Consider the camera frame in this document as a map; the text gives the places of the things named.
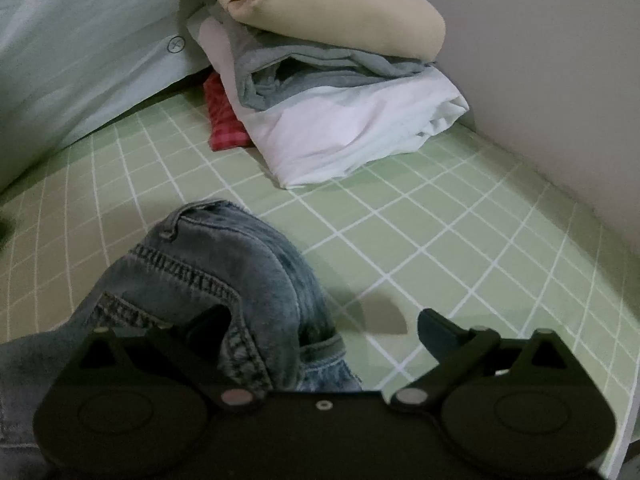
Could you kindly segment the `white folded garment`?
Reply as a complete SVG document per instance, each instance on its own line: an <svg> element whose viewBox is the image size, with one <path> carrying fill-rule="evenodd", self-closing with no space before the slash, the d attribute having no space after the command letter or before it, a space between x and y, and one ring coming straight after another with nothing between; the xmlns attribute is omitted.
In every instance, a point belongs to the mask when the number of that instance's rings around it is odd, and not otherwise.
<svg viewBox="0 0 640 480"><path fill-rule="evenodd" d="M470 109L442 72L427 67L390 82L312 88L268 110L253 110L239 101L222 25L202 9L186 26L220 75L236 118L280 188L344 178L372 160L413 153Z"/></svg>

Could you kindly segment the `light blue carrot print quilt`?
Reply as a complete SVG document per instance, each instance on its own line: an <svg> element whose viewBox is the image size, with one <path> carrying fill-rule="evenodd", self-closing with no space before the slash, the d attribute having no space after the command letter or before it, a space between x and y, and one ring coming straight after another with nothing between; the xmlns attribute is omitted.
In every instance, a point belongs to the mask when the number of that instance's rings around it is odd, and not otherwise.
<svg viewBox="0 0 640 480"><path fill-rule="evenodd" d="M1 0L1 185L202 70L199 5Z"/></svg>

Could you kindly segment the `beige folded garment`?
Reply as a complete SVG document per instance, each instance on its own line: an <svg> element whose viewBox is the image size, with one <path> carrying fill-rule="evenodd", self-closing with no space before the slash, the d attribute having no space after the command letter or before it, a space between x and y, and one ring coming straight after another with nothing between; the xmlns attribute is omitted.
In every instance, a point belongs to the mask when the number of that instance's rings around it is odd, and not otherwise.
<svg viewBox="0 0 640 480"><path fill-rule="evenodd" d="M446 37L427 0L217 0L237 22L330 46L431 63Z"/></svg>

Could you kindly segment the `red checked garment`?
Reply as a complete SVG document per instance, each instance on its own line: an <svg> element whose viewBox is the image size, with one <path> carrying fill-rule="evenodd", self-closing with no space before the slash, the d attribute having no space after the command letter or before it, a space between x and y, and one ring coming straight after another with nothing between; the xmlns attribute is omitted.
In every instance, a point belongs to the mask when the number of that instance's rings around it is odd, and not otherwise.
<svg viewBox="0 0 640 480"><path fill-rule="evenodd" d="M220 76L217 73L210 74L203 84L203 89L210 122L210 149L219 152L232 148L251 148L253 141L236 117Z"/></svg>

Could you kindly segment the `grey folded garment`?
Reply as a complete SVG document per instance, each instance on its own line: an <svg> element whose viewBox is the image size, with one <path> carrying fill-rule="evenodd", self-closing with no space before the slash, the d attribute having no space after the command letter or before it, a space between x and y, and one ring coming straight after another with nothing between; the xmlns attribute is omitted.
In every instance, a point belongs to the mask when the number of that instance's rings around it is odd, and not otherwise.
<svg viewBox="0 0 640 480"><path fill-rule="evenodd" d="M226 32L242 105L268 110L317 87L355 88L423 72L427 64L317 44L235 21L220 4L208 8Z"/></svg>

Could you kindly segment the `blue denim jeans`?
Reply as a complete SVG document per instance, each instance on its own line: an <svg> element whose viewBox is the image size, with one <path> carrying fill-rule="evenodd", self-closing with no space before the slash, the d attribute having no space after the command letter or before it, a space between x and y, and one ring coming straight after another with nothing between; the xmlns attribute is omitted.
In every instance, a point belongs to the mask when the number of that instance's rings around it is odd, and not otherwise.
<svg viewBox="0 0 640 480"><path fill-rule="evenodd" d="M2 477L46 471L32 418L92 330L175 326L213 307L231 313L219 369L241 387L359 389L319 282L295 246L228 200L190 203L113 263L60 327L2 344Z"/></svg>

